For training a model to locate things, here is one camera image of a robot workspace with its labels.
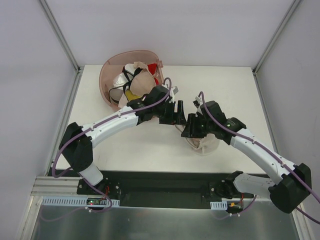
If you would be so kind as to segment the white mesh laundry bag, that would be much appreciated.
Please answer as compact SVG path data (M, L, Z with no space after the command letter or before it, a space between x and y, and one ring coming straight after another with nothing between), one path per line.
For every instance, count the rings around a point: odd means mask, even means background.
M187 138L183 137L192 151L200 156L207 156L218 149L220 140L213 134L209 134L204 138Z

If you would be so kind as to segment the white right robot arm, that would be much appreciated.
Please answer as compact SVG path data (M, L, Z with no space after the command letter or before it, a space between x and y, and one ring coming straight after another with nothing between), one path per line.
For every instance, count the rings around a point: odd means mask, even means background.
M190 113L182 132L185 138L204 138L213 134L217 139L239 150L257 164L267 177L235 171L215 186L215 193L226 199L248 193L268 198L282 212L289 214L311 193L311 169L297 165L260 143L244 123L235 117L226 118L214 100L193 101L196 113Z

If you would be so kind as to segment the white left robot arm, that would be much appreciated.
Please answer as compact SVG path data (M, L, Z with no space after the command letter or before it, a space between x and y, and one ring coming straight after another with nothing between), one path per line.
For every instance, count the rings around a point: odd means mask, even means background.
M71 169L85 179L94 194L106 194L109 187L107 179L94 164L93 149L107 138L127 128L158 118L160 124L185 125L187 123L183 101L175 102L178 92L176 86L158 85L150 93L129 101L115 113L97 123L80 126L69 124L59 146Z

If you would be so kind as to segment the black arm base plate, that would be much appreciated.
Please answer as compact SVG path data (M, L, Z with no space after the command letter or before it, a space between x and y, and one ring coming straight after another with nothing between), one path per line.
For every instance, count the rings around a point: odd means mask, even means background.
M98 189L122 207L209 209L227 173L103 171Z

